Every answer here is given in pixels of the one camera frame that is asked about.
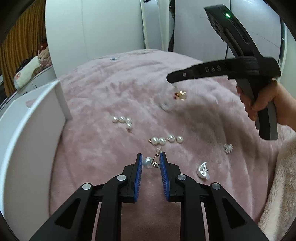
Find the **right forearm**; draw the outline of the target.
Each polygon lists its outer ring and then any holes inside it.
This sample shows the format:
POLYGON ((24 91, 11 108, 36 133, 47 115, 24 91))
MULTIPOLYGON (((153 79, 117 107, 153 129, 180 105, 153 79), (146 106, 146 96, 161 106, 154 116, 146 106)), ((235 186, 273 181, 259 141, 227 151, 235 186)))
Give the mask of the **right forearm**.
POLYGON ((277 85, 274 101, 278 123, 295 131, 295 98, 280 83, 277 85))

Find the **right hand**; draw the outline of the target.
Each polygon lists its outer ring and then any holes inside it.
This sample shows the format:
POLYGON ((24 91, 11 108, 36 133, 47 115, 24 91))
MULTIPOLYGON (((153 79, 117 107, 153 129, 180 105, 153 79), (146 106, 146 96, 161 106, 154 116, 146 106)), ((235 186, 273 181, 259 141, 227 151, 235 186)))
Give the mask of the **right hand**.
POLYGON ((244 104, 245 111, 248 113, 249 119, 256 121, 258 112, 266 108, 273 101, 276 107, 277 122, 281 125, 288 124, 288 115, 285 108, 290 102, 290 93, 276 80, 273 80, 267 87, 260 91, 255 102, 244 94, 238 85, 236 89, 240 96, 240 101, 244 104))

